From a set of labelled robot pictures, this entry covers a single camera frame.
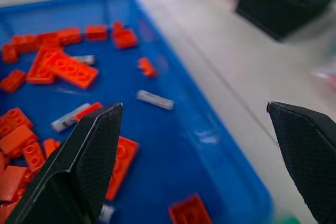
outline blue plastic tray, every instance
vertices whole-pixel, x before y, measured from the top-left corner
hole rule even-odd
[[[19,106],[41,141],[65,141],[50,123],[86,102],[123,102],[121,135],[140,144],[139,152],[112,202],[111,223],[172,223],[168,206],[198,193],[214,223],[262,224],[271,212],[268,191],[234,140],[186,73],[175,52],[137,0],[50,0],[0,8],[0,43],[14,35],[121,21],[135,30],[140,45],[117,50],[111,40],[66,47],[72,56],[95,55],[100,73],[87,90],[64,81],[24,84],[0,94],[0,113]],[[151,80],[137,69],[148,57],[160,75]],[[0,63],[0,78],[13,69],[29,70],[35,54],[11,65]],[[135,99],[143,89],[176,102],[166,111]],[[24,160],[15,160],[22,164]]]

